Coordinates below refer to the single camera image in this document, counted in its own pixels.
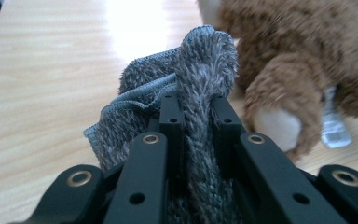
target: wooden table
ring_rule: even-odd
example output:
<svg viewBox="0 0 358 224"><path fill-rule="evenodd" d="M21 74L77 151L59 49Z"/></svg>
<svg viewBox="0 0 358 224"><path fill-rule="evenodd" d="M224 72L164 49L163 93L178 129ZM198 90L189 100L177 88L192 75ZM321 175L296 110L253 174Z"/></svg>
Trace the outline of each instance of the wooden table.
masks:
<svg viewBox="0 0 358 224"><path fill-rule="evenodd" d="M0 14L0 223L31 215L63 170L98 165L82 132L115 96L135 58L179 46L201 25L195 0L6 0ZM231 102L241 114L241 94ZM322 145L298 166L358 170L353 144Z"/></svg>

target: brass grommet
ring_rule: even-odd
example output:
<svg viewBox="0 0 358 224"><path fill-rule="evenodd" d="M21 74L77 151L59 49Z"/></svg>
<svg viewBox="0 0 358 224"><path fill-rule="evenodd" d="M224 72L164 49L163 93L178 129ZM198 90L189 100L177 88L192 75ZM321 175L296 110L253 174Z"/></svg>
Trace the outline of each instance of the brass grommet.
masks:
<svg viewBox="0 0 358 224"><path fill-rule="evenodd" d="M248 141L254 144L264 144L266 140L262 136L259 136L257 134L249 135Z"/></svg>
<svg viewBox="0 0 358 224"><path fill-rule="evenodd" d="M155 135L155 134L149 134L149 135L146 135L142 141L146 144L155 144L159 141L159 137L158 135Z"/></svg>
<svg viewBox="0 0 358 224"><path fill-rule="evenodd" d="M85 177L77 181L75 180L75 177L78 175L85 175ZM91 181L91 178L92 173L90 171L77 171L68 177L68 179L66 180L66 184L69 187L80 187L89 183L89 181Z"/></svg>
<svg viewBox="0 0 358 224"><path fill-rule="evenodd" d="M342 170L335 170L332 172L332 176L341 184L351 187L358 187L358 177L349 172Z"/></svg>

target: stuffed animal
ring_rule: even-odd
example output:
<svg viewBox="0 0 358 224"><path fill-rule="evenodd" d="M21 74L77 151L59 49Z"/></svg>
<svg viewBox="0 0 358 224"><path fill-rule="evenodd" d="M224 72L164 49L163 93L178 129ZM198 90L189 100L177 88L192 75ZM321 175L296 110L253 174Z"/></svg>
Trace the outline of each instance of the stuffed animal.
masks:
<svg viewBox="0 0 358 224"><path fill-rule="evenodd" d="M248 130L296 161L320 141L325 93L358 118L358 0L199 0L204 23L239 38Z"/></svg>

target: tag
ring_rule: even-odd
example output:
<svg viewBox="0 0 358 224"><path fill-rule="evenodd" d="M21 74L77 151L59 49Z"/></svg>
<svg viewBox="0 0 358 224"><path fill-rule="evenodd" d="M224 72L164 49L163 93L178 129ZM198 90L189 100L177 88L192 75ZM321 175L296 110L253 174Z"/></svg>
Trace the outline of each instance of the tag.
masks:
<svg viewBox="0 0 358 224"><path fill-rule="evenodd" d="M335 94L336 87L324 92L322 142L329 148L345 147L351 143L351 136L345 127L343 118L334 106Z"/></svg>

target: knitted cloth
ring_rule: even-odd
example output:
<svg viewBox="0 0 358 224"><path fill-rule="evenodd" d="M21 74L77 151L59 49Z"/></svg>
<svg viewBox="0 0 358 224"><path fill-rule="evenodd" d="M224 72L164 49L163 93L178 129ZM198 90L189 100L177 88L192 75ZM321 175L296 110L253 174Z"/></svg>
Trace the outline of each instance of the knitted cloth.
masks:
<svg viewBox="0 0 358 224"><path fill-rule="evenodd" d="M192 30L177 49L137 59L124 70L119 96L88 128L101 168L126 160L131 140L146 132L159 113L160 97L177 91L185 115L186 196L170 198L169 223L241 223L232 183L220 176L213 149L211 100L227 96L237 71L237 53L230 35L211 26Z"/></svg>

